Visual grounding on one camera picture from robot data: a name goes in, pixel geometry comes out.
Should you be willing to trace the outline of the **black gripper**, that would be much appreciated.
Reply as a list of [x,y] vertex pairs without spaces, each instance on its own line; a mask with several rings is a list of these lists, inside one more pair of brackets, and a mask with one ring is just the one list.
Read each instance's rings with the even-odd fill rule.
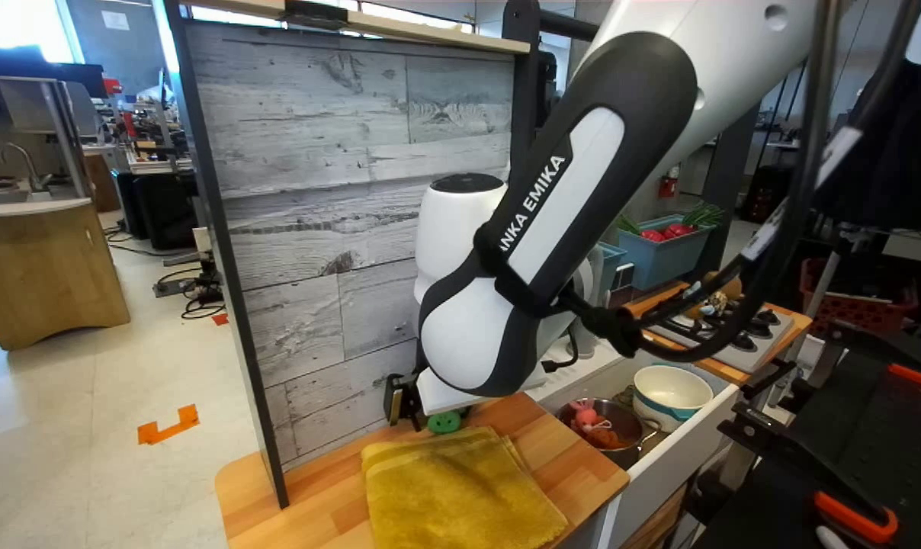
[[386,419],[391,426],[401,422],[408,422],[411,426],[424,424],[417,386],[407,374],[386,378]]

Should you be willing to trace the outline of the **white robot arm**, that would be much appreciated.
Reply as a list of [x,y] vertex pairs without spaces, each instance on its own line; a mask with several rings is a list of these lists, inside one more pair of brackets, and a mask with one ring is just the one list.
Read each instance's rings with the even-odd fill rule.
[[825,45],[835,4],[614,0],[470,249],[421,285],[415,374],[388,409],[428,424],[519,394],[570,327],[621,355],[662,353],[646,330],[677,301],[598,307],[573,278],[641,185]]

